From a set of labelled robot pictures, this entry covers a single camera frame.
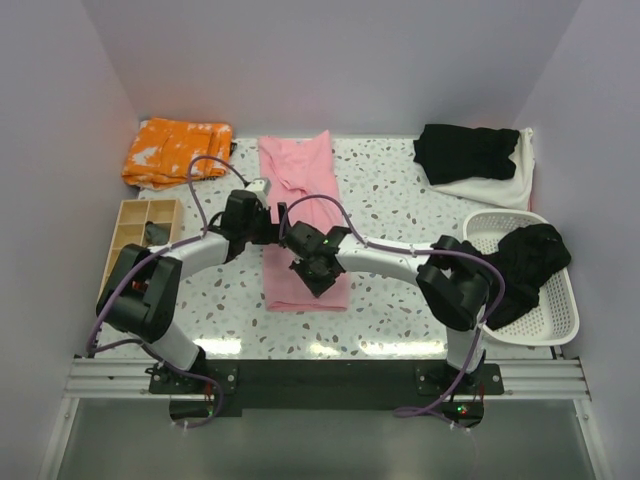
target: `white cloth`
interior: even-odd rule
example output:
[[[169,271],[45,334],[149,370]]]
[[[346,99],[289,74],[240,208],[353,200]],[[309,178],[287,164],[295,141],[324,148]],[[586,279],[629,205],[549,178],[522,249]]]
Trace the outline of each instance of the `white cloth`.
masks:
[[[431,190],[448,195],[490,203],[515,210],[529,210],[529,199],[533,186],[533,130],[520,130],[520,139],[509,158],[516,164],[516,173],[509,180],[492,178],[468,178],[445,185],[429,185]]]

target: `orange cloth with white pattern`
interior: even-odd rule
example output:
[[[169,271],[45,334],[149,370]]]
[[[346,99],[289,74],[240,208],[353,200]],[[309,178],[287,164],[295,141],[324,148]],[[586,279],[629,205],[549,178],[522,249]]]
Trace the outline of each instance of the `orange cloth with white pattern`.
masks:
[[[138,132],[122,169],[129,185],[163,190],[187,181],[189,162],[198,155],[229,161],[233,130],[226,123],[177,122],[152,118]],[[227,168],[213,160],[200,160],[194,179],[219,177]]]

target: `white wall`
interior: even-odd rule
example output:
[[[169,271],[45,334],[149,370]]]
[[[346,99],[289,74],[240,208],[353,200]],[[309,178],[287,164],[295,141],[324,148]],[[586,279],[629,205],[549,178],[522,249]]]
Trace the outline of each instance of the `white wall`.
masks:
[[[241,134],[510,125],[580,0],[83,0],[141,116]]]
[[[562,231],[584,361],[617,478],[638,478],[640,3],[584,0],[516,124],[535,128],[535,210]]]
[[[77,0],[0,8],[0,478],[35,478],[95,318],[135,115]]]

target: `terrazzo table surface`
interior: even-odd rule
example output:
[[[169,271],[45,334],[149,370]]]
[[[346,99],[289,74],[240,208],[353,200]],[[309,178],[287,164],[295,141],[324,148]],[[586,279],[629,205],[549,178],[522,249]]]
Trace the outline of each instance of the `terrazzo table surface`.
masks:
[[[255,138],[239,139],[232,162],[248,179],[259,176]],[[405,242],[462,237],[465,217],[487,205],[426,188],[405,138],[334,139],[335,172],[342,202],[356,228],[370,237]],[[228,193],[240,188],[234,175],[199,182],[196,191],[209,217],[223,210]],[[186,185],[140,198],[179,198],[185,208],[182,237],[201,228]],[[183,281],[174,321],[202,346],[209,358],[445,358],[445,328],[433,317],[419,290],[369,274],[351,274],[351,305],[344,313],[274,313],[264,305],[261,247],[248,245],[229,264]],[[109,325],[100,344],[126,338]],[[549,348],[508,346],[487,341],[494,359],[551,358]],[[147,358],[123,346],[101,358]]]

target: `laundry basket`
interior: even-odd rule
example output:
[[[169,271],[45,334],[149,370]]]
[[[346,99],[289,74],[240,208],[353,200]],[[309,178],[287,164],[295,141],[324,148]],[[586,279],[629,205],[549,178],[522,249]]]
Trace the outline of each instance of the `laundry basket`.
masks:
[[[498,242],[518,227],[548,223],[535,213],[490,209],[473,213],[464,221],[463,238],[484,254],[498,250]],[[515,322],[498,330],[484,326],[491,338],[514,345],[543,347],[564,345],[578,333],[580,320],[569,272],[555,273],[540,289],[540,304]]]

